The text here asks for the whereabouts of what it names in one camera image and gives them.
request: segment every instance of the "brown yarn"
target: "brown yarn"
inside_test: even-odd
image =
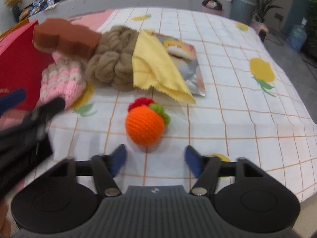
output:
[[[119,91],[133,90],[132,54],[137,38],[136,30],[124,26],[113,26],[102,34],[87,64],[86,80]]]

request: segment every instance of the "vase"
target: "vase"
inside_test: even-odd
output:
[[[20,17],[20,14],[21,14],[21,10],[18,6],[15,6],[12,8],[12,14],[13,14],[13,17],[15,19],[15,22],[19,22],[19,17]]]
[[[45,10],[46,7],[47,7],[47,1],[46,0],[40,0],[39,7],[41,8],[41,10]]]

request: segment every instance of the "metal screw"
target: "metal screw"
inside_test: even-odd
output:
[[[202,187],[196,187],[191,190],[191,193],[193,193],[196,196],[204,196],[205,194],[207,194],[207,190]]]
[[[105,190],[105,194],[109,197],[115,197],[120,194],[120,191],[117,188],[108,188]]]

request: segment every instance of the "yellow fruit print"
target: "yellow fruit print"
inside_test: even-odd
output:
[[[242,31],[248,31],[249,27],[247,25],[244,25],[242,23],[236,22],[236,27]]]
[[[144,16],[138,16],[138,17],[134,17],[132,18],[132,20],[135,20],[135,21],[143,21],[143,20],[147,20],[151,18],[151,14],[146,14]]]
[[[275,97],[269,92],[269,90],[274,87],[268,84],[268,82],[273,82],[275,80],[275,75],[271,69],[271,65],[268,62],[263,61],[261,58],[253,58],[250,60],[250,72],[261,89],[265,93]]]
[[[223,154],[213,153],[213,154],[209,154],[209,155],[207,155],[207,156],[208,156],[208,157],[217,156],[217,157],[220,158],[220,160],[221,160],[222,162],[231,162],[231,160],[230,160],[228,157],[226,157],[225,155],[223,155]]]
[[[82,106],[84,106],[93,96],[95,91],[95,86],[87,83],[86,88],[84,89],[83,93],[77,100],[72,104],[71,108],[75,111],[80,110]]]

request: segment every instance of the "orange crochet ball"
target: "orange crochet ball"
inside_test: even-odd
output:
[[[148,107],[133,108],[126,117],[126,132],[138,145],[149,146],[163,135],[164,120]]]

